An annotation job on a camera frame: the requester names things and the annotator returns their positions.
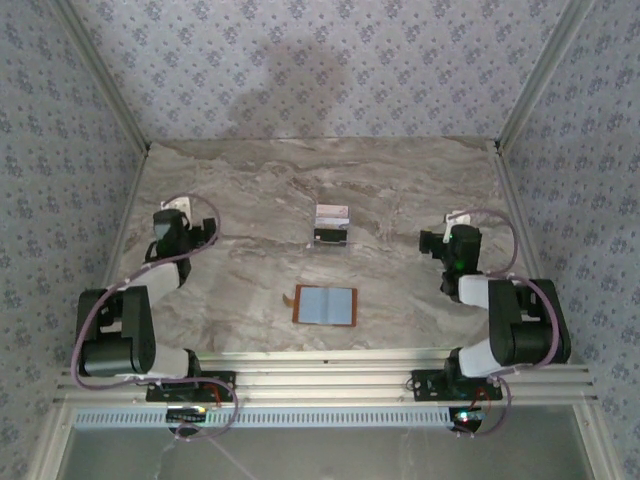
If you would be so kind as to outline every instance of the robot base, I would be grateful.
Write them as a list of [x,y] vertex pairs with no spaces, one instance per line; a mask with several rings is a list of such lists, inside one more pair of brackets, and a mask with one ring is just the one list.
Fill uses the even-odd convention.
[[[235,372],[201,372],[197,376],[221,380],[235,390]],[[147,387],[147,402],[160,403],[231,403],[231,394],[222,387],[211,383],[189,382],[154,385]]]
[[486,378],[458,377],[451,381],[443,370],[414,370],[411,385],[416,402],[472,402],[478,396],[479,388],[489,396],[483,395],[479,401],[502,400],[502,389],[487,383]]

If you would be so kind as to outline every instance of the blue pad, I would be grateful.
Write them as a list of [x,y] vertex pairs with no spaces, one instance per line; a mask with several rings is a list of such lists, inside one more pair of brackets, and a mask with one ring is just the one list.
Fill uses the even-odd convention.
[[350,288],[302,287],[299,323],[351,325],[353,290]]

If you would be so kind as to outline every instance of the small box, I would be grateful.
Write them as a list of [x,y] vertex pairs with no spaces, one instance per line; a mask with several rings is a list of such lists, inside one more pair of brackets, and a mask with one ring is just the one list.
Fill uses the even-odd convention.
[[349,243],[349,224],[348,206],[317,204],[311,246],[346,247]]

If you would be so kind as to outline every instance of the white vent grille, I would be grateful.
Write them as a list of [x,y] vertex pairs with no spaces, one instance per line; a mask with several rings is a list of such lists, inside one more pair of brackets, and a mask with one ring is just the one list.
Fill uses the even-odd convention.
[[[231,409],[207,414],[206,426],[224,425]],[[76,428],[152,428],[166,427],[165,408],[81,409]],[[251,408],[241,411],[236,428],[313,428],[313,427],[429,427],[450,426],[449,409],[443,407],[367,407],[367,408]]]

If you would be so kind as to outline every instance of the blue floral wallpaper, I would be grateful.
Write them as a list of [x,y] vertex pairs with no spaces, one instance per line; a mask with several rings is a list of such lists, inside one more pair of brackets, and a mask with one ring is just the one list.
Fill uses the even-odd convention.
[[575,351],[640,478],[640,3],[597,0],[508,158]]
[[150,140],[498,135],[565,0],[73,0]]
[[21,478],[139,155],[45,1],[0,2],[0,478]]

